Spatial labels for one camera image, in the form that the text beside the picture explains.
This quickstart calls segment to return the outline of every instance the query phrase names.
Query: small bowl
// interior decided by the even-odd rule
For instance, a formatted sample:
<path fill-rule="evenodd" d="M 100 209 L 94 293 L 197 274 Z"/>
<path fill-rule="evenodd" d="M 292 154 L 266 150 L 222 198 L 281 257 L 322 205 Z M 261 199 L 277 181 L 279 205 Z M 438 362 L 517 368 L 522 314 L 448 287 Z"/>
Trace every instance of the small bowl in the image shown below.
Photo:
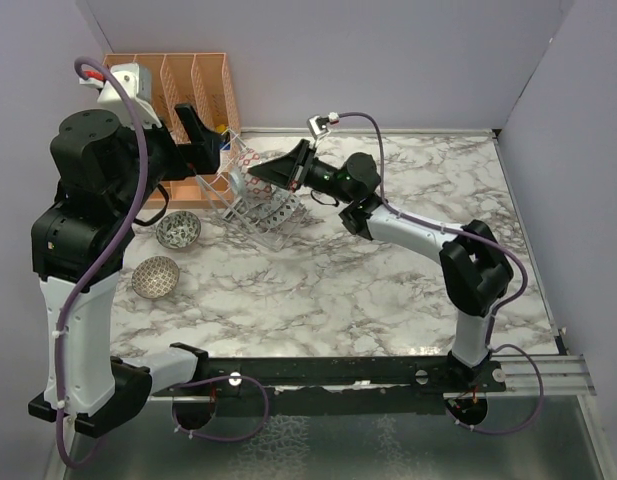
<path fill-rule="evenodd" d="M 179 282 L 179 267 L 168 257 L 150 257 L 132 272 L 132 289 L 149 300 L 165 297 Z"/>
<path fill-rule="evenodd" d="M 191 212 L 181 211 L 166 215 L 157 226 L 157 241 L 176 250 L 192 245 L 201 233 L 201 221 Z"/>

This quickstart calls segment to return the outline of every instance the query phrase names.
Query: purple cable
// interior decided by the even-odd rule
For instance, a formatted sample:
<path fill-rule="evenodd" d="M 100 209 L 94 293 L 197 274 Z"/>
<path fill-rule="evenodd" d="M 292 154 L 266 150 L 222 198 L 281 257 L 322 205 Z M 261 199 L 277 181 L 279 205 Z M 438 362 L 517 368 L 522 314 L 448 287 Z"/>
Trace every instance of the purple cable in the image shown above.
<path fill-rule="evenodd" d="M 495 348 L 493 350 L 493 353 L 499 353 L 504 348 L 512 348 L 514 350 L 517 350 L 524 357 L 526 357 L 526 359 L 528 359 L 528 362 L 530 362 L 530 365 L 532 365 L 532 368 L 535 370 L 535 374 L 537 375 L 537 383 L 539 383 L 539 399 L 537 400 L 537 406 L 535 407 L 535 410 L 526 419 L 526 421 L 520 423 L 516 427 L 509 428 L 507 430 L 486 430 L 484 428 L 479 428 L 479 427 L 467 425 L 467 424 L 465 424 L 463 422 L 460 422 L 457 419 L 455 419 L 455 424 L 459 425 L 462 428 L 465 428 L 466 430 L 470 430 L 471 432 L 481 433 L 482 435 L 501 436 L 501 435 L 510 435 L 512 433 L 520 432 L 520 431 L 528 428 L 533 423 L 535 423 L 537 418 L 539 418 L 539 415 L 541 414 L 541 411 L 544 408 L 544 399 L 545 399 L 545 395 L 544 395 L 544 381 L 541 378 L 541 372 L 539 372 L 539 367 L 537 366 L 537 363 L 532 359 L 532 357 L 530 355 L 528 355 L 526 352 L 524 352 L 517 345 L 512 345 L 510 343 L 505 343 L 505 344 Z"/>
<path fill-rule="evenodd" d="M 368 115 L 367 113 L 363 113 L 363 112 L 346 112 L 346 113 L 340 113 L 339 114 L 339 118 L 346 118 L 346 117 L 362 117 L 365 118 L 366 120 L 369 120 L 370 123 L 372 123 L 372 126 L 375 129 L 375 133 L 377 134 L 377 143 L 379 144 L 379 175 L 381 177 L 381 182 L 379 183 L 379 192 L 380 192 L 380 196 L 381 196 L 381 201 L 384 204 L 384 206 L 386 207 L 386 209 L 395 214 L 400 216 L 401 218 L 405 218 L 406 220 L 413 222 L 417 225 L 421 225 L 422 227 L 426 227 L 426 228 L 430 228 L 432 230 L 437 230 L 437 231 L 442 231 L 442 227 L 440 227 L 439 225 L 435 225 L 434 223 L 430 223 L 427 222 L 425 220 L 422 220 L 420 218 L 417 217 L 413 217 L 412 215 L 408 215 L 407 213 L 401 212 L 400 210 L 394 208 L 392 205 L 390 205 L 390 203 L 388 203 L 388 200 L 386 199 L 386 192 L 384 189 L 384 170 L 385 170 L 385 155 L 384 155 L 384 142 L 381 138 L 381 130 L 379 129 L 379 125 L 377 124 L 377 122 L 375 121 L 374 118 L 372 118 L 370 115 Z M 519 268 L 519 271 L 521 272 L 521 286 L 519 287 L 519 290 L 517 290 L 515 293 L 513 293 L 512 295 L 510 295 L 509 297 L 506 297 L 505 299 L 501 300 L 500 302 L 498 302 L 491 310 L 490 312 L 490 325 L 489 325 L 489 329 L 488 329 L 488 340 L 490 340 L 490 335 L 492 333 L 492 328 L 494 326 L 494 322 L 495 322 L 495 317 L 497 315 L 497 312 L 499 312 L 499 310 L 501 309 L 501 307 L 503 307 L 504 305 L 508 305 L 509 303 L 515 301 L 516 299 L 518 299 L 519 297 L 521 297 L 523 295 L 523 293 L 526 291 L 526 288 L 528 287 L 528 272 L 526 271 L 526 267 L 524 266 L 524 264 L 521 262 L 521 260 L 519 260 L 519 258 L 510 250 L 508 250 L 506 247 L 498 244 L 497 242 L 493 242 L 487 238 L 481 237 L 479 235 L 475 235 L 474 233 L 470 233 L 470 232 L 465 232 L 463 230 L 458 230 L 455 228 L 444 228 L 443 231 L 451 233 L 453 235 L 461 235 L 463 237 L 469 238 L 471 240 L 475 240 L 478 242 L 481 242 L 489 247 L 492 247 L 496 250 L 499 250 L 501 253 L 503 253 L 504 255 L 506 255 L 508 258 L 510 258 L 515 265 L 517 265 L 517 267 Z M 504 430 L 501 432 L 492 432 L 489 430 L 482 430 L 482 429 L 478 429 L 478 428 L 471 428 L 469 425 L 463 424 L 461 422 L 459 422 L 458 424 L 461 425 L 462 427 L 468 428 L 469 430 L 472 430 L 474 432 L 478 432 L 478 433 L 483 433 L 485 435 L 507 435 L 510 433 L 516 433 L 519 432 L 520 430 L 523 430 L 524 428 L 530 426 L 538 417 L 539 414 L 541 413 L 541 410 L 543 408 L 543 404 L 544 404 L 544 384 L 543 384 L 543 380 L 541 378 L 541 373 L 539 372 L 539 367 L 537 367 L 537 364 L 535 363 L 535 361 L 530 357 L 530 355 L 528 355 L 526 352 L 524 352 L 521 348 L 517 347 L 516 345 L 511 345 L 511 344 L 504 344 L 501 345 L 500 347 L 497 347 L 496 349 L 493 350 L 493 353 L 498 353 L 501 350 L 503 350 L 504 348 L 513 348 L 515 350 L 517 350 L 519 353 L 521 353 L 523 356 L 525 356 L 528 361 L 530 362 L 530 364 L 532 365 L 533 369 L 535 370 L 535 373 L 537 374 L 537 380 L 539 381 L 539 400 L 537 402 L 537 407 L 535 408 L 535 411 L 532 413 L 532 415 L 528 418 L 528 420 L 526 420 L 524 423 L 522 423 L 521 425 L 515 427 L 515 428 L 511 428 L 509 430 Z"/>
<path fill-rule="evenodd" d="M 132 121 L 132 126 L 135 129 L 135 134 L 137 135 L 137 146 L 139 148 L 139 179 L 137 180 L 137 191 L 135 192 L 135 197 L 133 198 L 132 204 L 130 205 L 130 209 L 124 219 L 123 223 L 119 227 L 119 230 L 112 238 L 108 246 L 101 252 L 101 255 L 93 262 L 93 264 L 86 270 L 86 273 L 82 275 L 79 279 L 75 287 L 72 289 L 68 297 L 66 298 L 66 302 L 59 312 L 59 318 L 57 319 L 56 330 L 59 332 L 63 332 L 66 328 L 66 324 L 68 323 L 68 315 L 70 313 L 70 309 L 72 308 L 75 300 L 79 296 L 79 293 L 88 285 L 88 282 L 95 276 L 95 274 L 99 271 L 102 265 L 108 260 L 110 255 L 116 250 L 121 241 L 126 236 L 126 233 L 132 228 L 132 222 L 141 210 L 141 206 L 143 204 L 144 193 L 146 191 L 146 181 L 148 179 L 148 148 L 146 145 L 146 137 L 144 136 L 143 126 L 141 124 L 141 120 L 139 115 L 135 111 L 135 108 L 128 97 L 128 94 L 121 86 L 121 84 L 117 81 L 117 79 L 110 73 L 106 67 L 104 67 L 97 60 L 94 60 L 89 57 L 79 57 L 75 60 L 75 71 L 77 75 L 79 75 L 84 80 L 87 80 L 88 77 L 83 72 L 82 67 L 87 65 L 89 67 L 94 68 L 99 73 L 104 76 L 106 82 L 110 83 L 112 87 L 117 91 L 119 96 L 121 97 L 121 101 L 124 103 L 124 106 L 128 109 L 128 113 L 130 114 L 130 119 Z M 65 359 L 64 359 L 64 335 L 59 335 L 55 340 L 55 376 L 57 378 L 57 402 L 61 400 L 65 400 L 66 396 L 66 385 L 65 385 Z M 93 448 L 93 450 L 81 461 L 74 461 L 70 458 L 70 455 L 66 449 L 66 443 L 64 441 L 64 408 L 57 408 L 57 419 L 55 425 L 55 434 L 57 437 L 57 450 L 59 451 L 59 456 L 62 461 L 69 468 L 79 468 L 86 465 L 93 457 L 97 451 L 98 444 Z"/>
<path fill-rule="evenodd" d="M 266 389 L 264 388 L 264 386 L 261 383 L 259 383 L 257 380 L 255 380 L 254 378 L 244 377 L 244 376 L 231 377 L 230 375 L 225 375 L 223 377 L 208 378 L 206 380 L 200 380 L 198 382 L 183 383 L 181 385 L 177 385 L 177 388 L 200 387 L 202 385 L 208 385 L 210 383 L 221 382 L 224 380 L 236 380 L 236 379 L 246 380 L 248 382 L 255 384 L 255 386 L 261 391 L 261 394 L 264 397 L 263 417 L 261 418 L 261 421 L 259 422 L 259 424 L 250 433 L 246 433 L 238 437 L 216 437 L 214 435 L 200 433 L 195 430 L 186 430 L 185 428 L 182 428 L 181 425 L 179 425 L 179 420 L 177 419 L 177 414 L 175 413 L 175 409 L 173 407 L 172 419 L 173 419 L 173 422 L 175 422 L 175 425 L 177 425 L 177 429 L 181 430 L 184 433 L 187 433 L 188 435 L 192 435 L 193 437 L 203 438 L 204 440 L 211 440 L 213 442 L 222 442 L 222 443 L 243 442 L 244 440 L 248 440 L 249 438 L 252 438 L 255 435 L 257 435 L 261 431 L 261 429 L 264 428 L 270 416 L 270 401 L 268 400 L 268 394 L 266 393 Z"/>

